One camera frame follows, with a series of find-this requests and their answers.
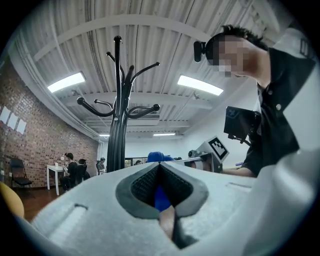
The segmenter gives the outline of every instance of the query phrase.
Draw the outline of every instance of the desk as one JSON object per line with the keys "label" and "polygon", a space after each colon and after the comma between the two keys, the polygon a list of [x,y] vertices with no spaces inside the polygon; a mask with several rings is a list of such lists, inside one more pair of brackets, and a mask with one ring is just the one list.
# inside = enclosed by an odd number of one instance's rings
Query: desk
{"label": "desk", "polygon": [[106,173],[107,173],[106,169],[101,169],[101,170],[96,169],[96,176],[100,174],[106,174]]}
{"label": "desk", "polygon": [[49,180],[49,170],[54,171],[55,174],[55,191],[56,195],[59,196],[59,188],[58,188],[58,173],[63,173],[65,175],[62,166],[55,166],[55,165],[47,165],[46,166],[46,185],[47,189],[50,190],[50,180]]}

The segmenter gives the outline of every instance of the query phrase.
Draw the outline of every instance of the black chair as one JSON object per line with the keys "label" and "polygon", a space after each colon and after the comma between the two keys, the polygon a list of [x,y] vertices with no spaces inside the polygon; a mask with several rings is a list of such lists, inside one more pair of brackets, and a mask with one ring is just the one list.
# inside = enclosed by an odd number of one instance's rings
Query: black chair
{"label": "black chair", "polygon": [[99,168],[98,168],[98,164],[100,163],[99,160],[96,161],[96,164],[95,164],[95,167],[96,167],[96,171],[98,173],[98,175],[100,175],[100,172],[99,172]]}
{"label": "black chair", "polygon": [[[26,185],[29,185],[30,187],[30,185],[32,184],[32,181],[28,179],[24,162],[21,159],[12,158],[10,160],[10,169],[12,173],[11,187],[13,187],[13,182],[15,182],[16,184],[18,184],[20,187],[23,187],[23,188]],[[21,173],[21,170],[23,170],[23,176],[16,176],[16,174]]]}
{"label": "black chair", "polygon": [[87,171],[87,166],[86,165],[82,165],[79,164],[76,168],[75,168],[75,185],[80,184],[81,182],[84,181],[84,177]]}

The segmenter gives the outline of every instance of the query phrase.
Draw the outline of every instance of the brick wall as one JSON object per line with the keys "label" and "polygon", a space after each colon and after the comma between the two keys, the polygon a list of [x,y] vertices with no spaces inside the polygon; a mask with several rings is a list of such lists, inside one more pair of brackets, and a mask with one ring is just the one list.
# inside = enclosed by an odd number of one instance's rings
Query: brick wall
{"label": "brick wall", "polygon": [[[42,104],[24,85],[9,58],[0,69],[0,113],[4,106],[18,117],[15,129],[0,121],[0,162],[7,184],[11,182],[9,161],[13,157],[23,160],[32,187],[47,186],[47,165],[61,165],[64,153],[73,153],[77,162],[88,159],[87,171],[91,176],[96,173],[98,142],[66,124]],[[26,122],[23,135],[16,131],[20,119]],[[55,184],[53,174],[51,185]]]}

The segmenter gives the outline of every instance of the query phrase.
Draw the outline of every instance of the blue object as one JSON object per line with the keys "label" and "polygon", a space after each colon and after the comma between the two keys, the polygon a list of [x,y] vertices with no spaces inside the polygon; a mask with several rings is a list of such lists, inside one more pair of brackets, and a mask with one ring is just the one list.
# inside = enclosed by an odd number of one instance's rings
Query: blue object
{"label": "blue object", "polygon": [[[163,162],[163,161],[173,161],[174,159],[171,156],[164,156],[161,152],[150,152],[148,155],[148,163],[151,162]],[[158,186],[155,195],[154,195],[154,207],[158,209],[160,212],[164,211],[165,209],[168,209],[171,206],[171,203],[166,196],[165,192],[161,188],[161,186]]]}
{"label": "blue object", "polygon": [[170,155],[165,155],[163,161],[174,161],[174,159]]}
{"label": "blue object", "polygon": [[151,162],[162,162],[164,161],[164,154],[162,154],[161,152],[150,152],[148,155],[148,163]]}

